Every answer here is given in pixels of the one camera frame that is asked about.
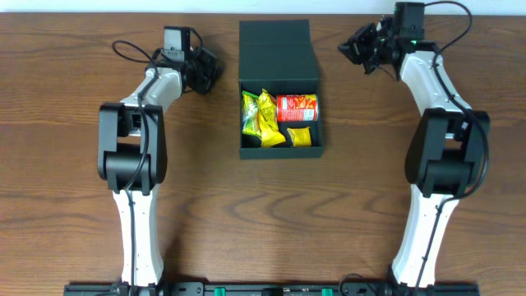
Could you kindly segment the green orange snack bar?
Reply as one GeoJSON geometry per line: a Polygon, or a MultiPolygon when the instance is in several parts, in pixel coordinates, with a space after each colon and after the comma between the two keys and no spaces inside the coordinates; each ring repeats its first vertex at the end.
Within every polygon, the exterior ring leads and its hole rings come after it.
{"type": "Polygon", "coordinates": [[[248,91],[242,92],[242,133],[248,136],[261,136],[258,123],[258,97],[248,91]]]}

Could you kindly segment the black box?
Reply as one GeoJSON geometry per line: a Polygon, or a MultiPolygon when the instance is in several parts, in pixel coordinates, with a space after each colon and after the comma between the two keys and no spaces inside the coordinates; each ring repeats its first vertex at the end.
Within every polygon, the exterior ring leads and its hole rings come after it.
{"type": "MultiPolygon", "coordinates": [[[[321,97],[321,75],[311,45],[307,20],[239,22],[239,91],[259,95],[267,90],[276,95],[321,97]]],[[[284,122],[279,131],[286,142],[262,148],[255,136],[240,134],[242,160],[320,158],[324,152],[322,116],[315,121],[284,122]],[[289,128],[309,127],[312,145],[294,147],[289,128]]]]}

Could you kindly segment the red snack can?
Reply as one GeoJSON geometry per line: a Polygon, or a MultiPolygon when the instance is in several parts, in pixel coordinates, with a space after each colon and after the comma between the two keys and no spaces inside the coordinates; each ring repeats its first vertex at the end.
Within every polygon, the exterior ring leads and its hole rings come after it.
{"type": "Polygon", "coordinates": [[[278,95],[276,97],[278,122],[311,122],[319,115],[318,97],[312,95],[278,95]]]}

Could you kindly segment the yellow peanut snack packet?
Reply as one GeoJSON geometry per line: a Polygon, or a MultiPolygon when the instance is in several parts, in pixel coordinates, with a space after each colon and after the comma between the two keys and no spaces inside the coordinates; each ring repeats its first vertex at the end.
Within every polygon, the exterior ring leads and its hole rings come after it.
{"type": "Polygon", "coordinates": [[[261,132],[261,147],[272,146],[286,142],[285,136],[279,131],[276,119],[276,105],[272,95],[265,89],[259,95],[258,100],[258,122],[261,132]]]}

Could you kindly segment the small yellow snack packet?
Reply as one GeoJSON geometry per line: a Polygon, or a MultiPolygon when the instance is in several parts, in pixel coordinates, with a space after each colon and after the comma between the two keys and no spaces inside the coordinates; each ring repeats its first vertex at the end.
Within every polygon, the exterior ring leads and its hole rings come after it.
{"type": "Polygon", "coordinates": [[[309,127],[288,128],[287,132],[291,138],[293,147],[309,147],[312,145],[309,127]]]}

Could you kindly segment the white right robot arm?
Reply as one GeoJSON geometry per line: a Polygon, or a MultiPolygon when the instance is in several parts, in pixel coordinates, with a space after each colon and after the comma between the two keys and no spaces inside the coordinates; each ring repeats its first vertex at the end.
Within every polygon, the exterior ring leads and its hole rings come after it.
{"type": "Polygon", "coordinates": [[[361,27],[338,50],[371,74],[384,65],[410,90],[421,114],[404,162],[411,206],[394,282],[411,292],[430,289],[446,226],[459,201],[482,185],[489,163],[490,118],[467,104],[449,78],[441,51],[419,25],[390,19],[361,27]]]}

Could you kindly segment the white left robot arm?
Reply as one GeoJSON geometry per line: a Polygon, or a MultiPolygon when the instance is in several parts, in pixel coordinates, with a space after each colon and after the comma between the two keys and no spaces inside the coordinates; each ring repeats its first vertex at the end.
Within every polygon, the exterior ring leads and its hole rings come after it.
{"type": "Polygon", "coordinates": [[[158,49],[147,58],[143,82],[120,102],[99,108],[98,173],[118,208],[122,282],[132,292],[154,288],[164,271],[157,231],[168,165],[164,115],[186,89],[208,93],[220,74],[216,56],[202,46],[158,49]]]}

